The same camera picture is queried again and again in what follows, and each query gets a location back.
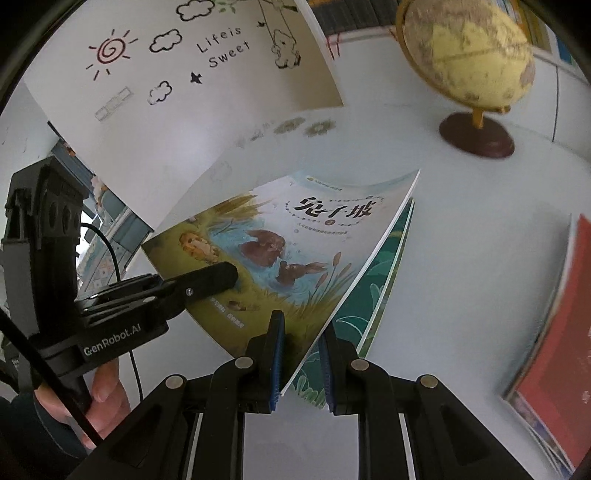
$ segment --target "bookshelf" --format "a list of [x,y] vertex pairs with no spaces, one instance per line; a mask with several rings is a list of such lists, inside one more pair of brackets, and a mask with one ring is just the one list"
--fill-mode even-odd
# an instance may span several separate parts
[[[524,31],[538,57],[558,66],[565,65],[570,73],[584,79],[566,45],[552,29],[521,0],[487,0],[507,13]],[[398,0],[308,0],[325,37],[335,34],[371,29],[395,24]]]

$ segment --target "wooden globe base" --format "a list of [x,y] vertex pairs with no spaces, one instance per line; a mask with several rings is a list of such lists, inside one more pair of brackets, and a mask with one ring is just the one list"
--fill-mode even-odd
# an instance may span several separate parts
[[515,143],[499,122],[485,118],[482,127],[473,123],[472,113],[456,112],[439,125],[443,139],[464,152],[485,158],[507,158],[513,155]]

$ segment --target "picture book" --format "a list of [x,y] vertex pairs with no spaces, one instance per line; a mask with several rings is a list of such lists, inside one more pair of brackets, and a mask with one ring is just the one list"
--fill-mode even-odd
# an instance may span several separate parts
[[142,247],[163,278],[229,261],[234,288],[187,307],[226,351],[241,356],[285,314],[282,393],[372,264],[419,172],[368,186],[295,173],[179,223]]
[[[394,285],[413,211],[414,201],[411,200],[371,265],[332,320],[337,337],[352,342],[361,358],[367,355],[382,319]],[[304,365],[295,376],[293,387],[298,396],[312,405],[323,408],[326,404],[317,344],[314,344]]]
[[571,244],[547,333],[505,399],[574,472],[591,446],[591,223],[582,215]]

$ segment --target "human hand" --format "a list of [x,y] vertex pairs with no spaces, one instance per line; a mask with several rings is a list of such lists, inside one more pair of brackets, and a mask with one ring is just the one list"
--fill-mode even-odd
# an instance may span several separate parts
[[[118,359],[96,369],[90,395],[92,404],[86,418],[101,438],[106,438],[131,411],[127,393],[119,380]],[[61,423],[67,423],[70,412],[51,388],[43,384],[35,390],[35,396],[49,415]],[[95,444],[85,434],[80,441],[86,448],[95,448]]]

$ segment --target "globe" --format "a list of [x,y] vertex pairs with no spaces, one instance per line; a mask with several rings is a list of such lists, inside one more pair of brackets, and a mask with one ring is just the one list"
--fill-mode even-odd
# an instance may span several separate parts
[[397,37],[407,60],[431,87],[473,109],[449,117],[442,136],[458,148],[502,158],[515,146],[505,128],[484,111],[506,113],[531,88],[532,48],[511,17],[486,0],[405,0]]

